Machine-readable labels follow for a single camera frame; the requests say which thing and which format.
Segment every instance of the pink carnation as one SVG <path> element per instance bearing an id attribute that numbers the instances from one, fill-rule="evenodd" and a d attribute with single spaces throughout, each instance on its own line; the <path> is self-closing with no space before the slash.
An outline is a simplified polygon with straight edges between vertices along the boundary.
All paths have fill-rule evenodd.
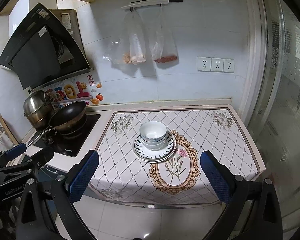
<path id="1" fill-rule="evenodd" d="M 188 153 L 184 150 L 184 149 L 180 149 L 179 150 L 179 154 L 182 156 L 182 157 L 187 157 Z"/>

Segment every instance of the metal bolt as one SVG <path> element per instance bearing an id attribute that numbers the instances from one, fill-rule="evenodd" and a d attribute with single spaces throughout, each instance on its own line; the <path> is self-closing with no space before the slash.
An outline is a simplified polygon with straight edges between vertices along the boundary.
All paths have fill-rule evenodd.
<path id="1" fill-rule="evenodd" d="M 31 185 L 32 183 L 34 183 L 34 179 L 33 179 L 33 178 L 28 179 L 27 183 L 28 183 L 29 185 Z"/>
<path id="2" fill-rule="evenodd" d="M 243 180 L 243 177 L 241 175 L 235 175 L 234 178 L 237 181 L 242 181 Z"/>
<path id="3" fill-rule="evenodd" d="M 272 181 L 271 181 L 271 179 L 265 179 L 265 183 L 268 184 L 268 185 L 271 185 Z"/>
<path id="4" fill-rule="evenodd" d="M 65 178 L 63 174 L 57 176 L 57 181 L 62 181 Z"/>

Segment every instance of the plate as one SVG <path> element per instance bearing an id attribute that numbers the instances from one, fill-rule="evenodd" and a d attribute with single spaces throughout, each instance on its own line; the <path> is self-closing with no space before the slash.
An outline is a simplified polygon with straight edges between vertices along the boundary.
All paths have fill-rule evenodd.
<path id="1" fill-rule="evenodd" d="M 162 149 L 152 151 L 146 148 L 141 142 L 140 134 L 137 134 L 132 141 L 132 150 L 140 159 L 148 163 L 162 162 L 168 159 L 176 150 L 176 139 L 167 131 L 166 141 Z"/>

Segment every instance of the floral tablecloth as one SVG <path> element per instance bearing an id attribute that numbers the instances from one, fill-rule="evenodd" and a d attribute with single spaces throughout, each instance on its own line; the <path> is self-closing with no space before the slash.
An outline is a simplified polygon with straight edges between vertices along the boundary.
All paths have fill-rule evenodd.
<path id="1" fill-rule="evenodd" d="M 247 180 L 262 172 L 255 158 L 259 153 L 253 152 L 247 130 L 238 125 L 231 111 L 229 107 L 205 107 L 115 112 L 98 142 L 100 160 L 91 184 L 109 200 L 126 203 L 218 202 L 200 167 L 204 150 Z M 148 121 L 164 123 L 176 138 L 177 149 L 165 162 L 145 163 L 133 153 L 133 138 Z"/>

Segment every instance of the white bowl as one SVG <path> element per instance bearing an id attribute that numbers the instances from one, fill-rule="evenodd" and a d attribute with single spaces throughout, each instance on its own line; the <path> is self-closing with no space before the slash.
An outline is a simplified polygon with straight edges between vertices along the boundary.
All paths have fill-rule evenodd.
<path id="1" fill-rule="evenodd" d="M 145 122 L 139 129 L 141 138 L 146 142 L 159 142 L 167 133 L 167 127 L 157 121 Z"/>
<path id="2" fill-rule="evenodd" d="M 145 141 L 142 140 L 143 145 L 146 148 L 148 148 L 149 150 L 152 150 L 152 151 L 158 151 L 158 150 L 160 150 L 164 146 L 165 142 L 166 142 L 166 138 L 165 137 L 164 137 L 164 139 L 160 143 L 158 143 L 156 145 L 149 145 Z"/>

